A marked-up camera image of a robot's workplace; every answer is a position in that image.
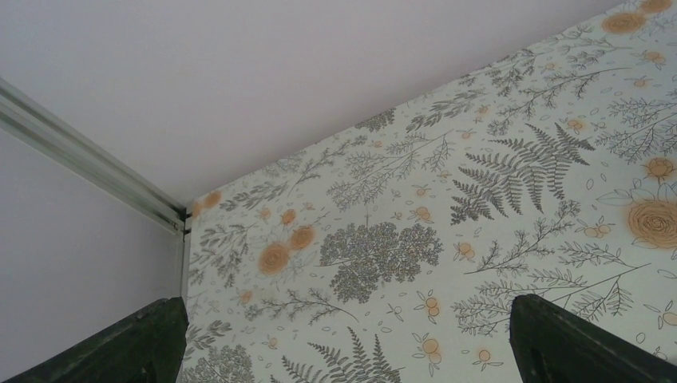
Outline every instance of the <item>ceiling track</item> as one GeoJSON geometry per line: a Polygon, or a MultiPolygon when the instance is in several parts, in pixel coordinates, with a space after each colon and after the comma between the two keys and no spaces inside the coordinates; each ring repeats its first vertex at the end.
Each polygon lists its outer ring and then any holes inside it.
{"type": "Polygon", "coordinates": [[[184,233],[186,207],[1,77],[0,126],[163,227],[184,233]]]}

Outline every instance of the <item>gray fern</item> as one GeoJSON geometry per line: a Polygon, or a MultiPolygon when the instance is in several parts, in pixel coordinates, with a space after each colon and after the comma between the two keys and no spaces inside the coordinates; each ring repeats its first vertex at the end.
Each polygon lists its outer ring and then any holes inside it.
{"type": "Polygon", "coordinates": [[[536,141],[524,139],[491,140],[513,150],[513,154],[466,153],[485,169],[459,168],[474,183],[453,184],[465,197],[452,196],[457,203],[451,209],[451,224],[455,225],[480,217],[493,219],[491,207],[508,217],[508,209],[522,214],[523,194],[533,206],[543,212],[541,195],[547,189],[557,199],[564,199],[564,177],[572,164],[588,165],[579,150],[595,150],[586,140],[579,140],[556,124],[557,137],[551,137],[539,128],[527,124],[536,134],[536,141]]]}
{"type": "Polygon", "coordinates": [[[330,382],[370,382],[370,383],[401,383],[399,370],[393,369],[386,361],[378,335],[374,335],[373,358],[369,358],[364,350],[362,342],[357,334],[348,327],[350,338],[352,339],[353,352],[351,356],[341,356],[341,349],[308,343],[322,356],[325,365],[329,369],[324,373],[324,369],[316,369],[314,365],[307,363],[294,362],[288,357],[282,357],[282,364],[293,379],[294,383],[323,383],[330,382]]]}

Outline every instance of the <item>floral wallpaper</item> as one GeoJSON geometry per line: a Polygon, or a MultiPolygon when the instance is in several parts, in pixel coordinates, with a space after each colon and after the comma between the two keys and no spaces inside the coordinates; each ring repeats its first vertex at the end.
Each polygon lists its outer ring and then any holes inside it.
{"type": "Polygon", "coordinates": [[[677,360],[675,23],[627,2],[198,199],[184,381],[521,381],[529,293],[677,360]]]}

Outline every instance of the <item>white wall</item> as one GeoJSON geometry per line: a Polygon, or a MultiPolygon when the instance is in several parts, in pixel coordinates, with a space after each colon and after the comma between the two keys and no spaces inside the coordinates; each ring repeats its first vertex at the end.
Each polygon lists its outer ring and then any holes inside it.
{"type": "Polygon", "coordinates": [[[0,130],[0,381],[158,298],[176,237],[0,130]]]}
{"type": "Polygon", "coordinates": [[[621,2],[5,0],[0,76],[186,203],[621,2]]]}

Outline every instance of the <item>orange flower print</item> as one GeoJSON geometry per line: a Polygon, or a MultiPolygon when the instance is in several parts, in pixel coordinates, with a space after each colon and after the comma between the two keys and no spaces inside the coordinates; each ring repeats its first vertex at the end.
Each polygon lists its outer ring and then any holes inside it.
{"type": "Polygon", "coordinates": [[[428,370],[430,376],[432,377],[435,373],[435,370],[439,370],[439,364],[442,362],[442,356],[440,352],[440,344],[437,340],[428,338],[428,334],[423,335],[422,337],[416,333],[412,333],[416,342],[419,346],[416,348],[420,353],[415,353],[412,357],[417,359],[423,359],[424,357],[428,358],[428,370]]]}
{"type": "Polygon", "coordinates": [[[644,307],[658,314],[658,330],[661,330],[664,325],[677,326],[677,314],[670,311],[672,303],[673,301],[668,302],[665,310],[659,310],[651,305],[644,305],[644,307]]]}
{"type": "Polygon", "coordinates": [[[202,204],[199,203],[199,202],[195,202],[192,205],[192,217],[193,217],[193,219],[199,217],[201,212],[202,212],[202,204]]]}
{"type": "Polygon", "coordinates": [[[612,226],[615,226],[615,223],[605,223],[604,216],[602,215],[595,225],[588,225],[582,219],[577,219],[580,227],[576,229],[576,233],[583,232],[588,238],[603,238],[605,235],[612,232],[612,226]]]}
{"type": "Polygon", "coordinates": [[[289,209],[282,214],[282,224],[284,226],[291,224],[296,219],[296,210],[289,209]]]}
{"type": "Polygon", "coordinates": [[[416,188],[416,196],[419,197],[425,197],[428,195],[428,192],[431,190],[428,188],[428,185],[423,185],[423,186],[418,186],[418,185],[411,185],[414,188],[416,188]]]}
{"type": "Polygon", "coordinates": [[[265,221],[266,219],[271,218],[271,209],[269,209],[269,208],[267,208],[267,207],[264,207],[263,209],[261,209],[261,210],[259,211],[259,218],[261,218],[261,219],[264,220],[264,221],[265,221]]]}
{"type": "Polygon", "coordinates": [[[654,158],[644,167],[647,169],[647,176],[656,178],[658,182],[663,182],[675,170],[667,158],[654,158]]]}
{"type": "Polygon", "coordinates": [[[415,218],[416,222],[422,220],[425,223],[433,223],[433,221],[430,220],[431,215],[430,215],[430,211],[428,211],[427,207],[421,206],[421,207],[417,208],[416,210],[409,210],[409,212],[411,213],[411,216],[409,217],[409,219],[415,218]]]}
{"type": "Polygon", "coordinates": [[[498,367],[499,365],[503,365],[503,362],[491,361],[491,353],[488,350],[483,349],[477,353],[477,360],[473,362],[473,365],[482,365],[480,371],[484,371],[488,365],[498,367]]]}
{"type": "Polygon", "coordinates": [[[653,64],[658,70],[665,66],[665,56],[660,52],[645,50],[642,53],[631,53],[631,55],[639,58],[637,65],[653,64]]]}
{"type": "Polygon", "coordinates": [[[633,34],[640,30],[647,19],[641,14],[623,12],[613,14],[602,22],[602,29],[610,34],[633,34]]]}
{"type": "Polygon", "coordinates": [[[672,0],[644,0],[642,4],[639,5],[639,10],[642,10],[648,14],[657,14],[658,12],[663,12],[671,6],[672,0]]]}
{"type": "Polygon", "coordinates": [[[573,130],[575,134],[580,134],[580,131],[585,128],[585,122],[583,120],[572,119],[567,120],[567,129],[573,130]]]}
{"type": "Polygon", "coordinates": [[[434,325],[437,325],[437,322],[435,322],[435,317],[440,314],[440,306],[437,298],[433,296],[433,291],[429,290],[427,295],[423,294],[421,291],[417,291],[416,294],[418,294],[418,297],[423,301],[423,303],[414,307],[414,310],[425,309],[428,313],[428,320],[434,325]]]}
{"type": "Polygon", "coordinates": [[[647,201],[634,206],[628,215],[628,226],[637,236],[636,246],[669,249],[677,247],[677,205],[663,201],[647,201]]]}
{"type": "Polygon", "coordinates": [[[315,229],[312,226],[299,227],[289,239],[289,244],[293,250],[302,250],[313,242],[315,229]]]}
{"type": "Polygon", "coordinates": [[[467,259],[470,262],[475,262],[473,261],[473,258],[475,258],[475,251],[473,251],[473,248],[468,243],[455,243],[453,247],[456,249],[456,254],[453,257],[454,261],[458,259],[467,259]]]}
{"type": "Polygon", "coordinates": [[[237,301],[238,306],[244,307],[251,301],[252,295],[254,292],[251,290],[240,290],[236,287],[237,295],[231,299],[231,301],[237,301]]]}
{"type": "Polygon", "coordinates": [[[473,134],[476,133],[476,132],[474,132],[472,129],[470,129],[470,130],[460,130],[459,132],[462,132],[461,138],[462,138],[463,140],[468,140],[470,137],[473,136],[473,134]]]}
{"type": "Polygon", "coordinates": [[[204,198],[204,207],[211,209],[216,206],[221,201],[221,191],[215,190],[212,191],[204,198]]]}
{"type": "Polygon", "coordinates": [[[277,349],[277,344],[278,344],[277,338],[273,338],[270,335],[268,335],[267,338],[268,338],[268,341],[263,342],[262,344],[267,345],[269,349],[277,349]]]}
{"type": "Polygon", "coordinates": [[[289,248],[283,243],[268,245],[259,257],[259,271],[266,276],[279,274],[289,263],[289,248]]]}

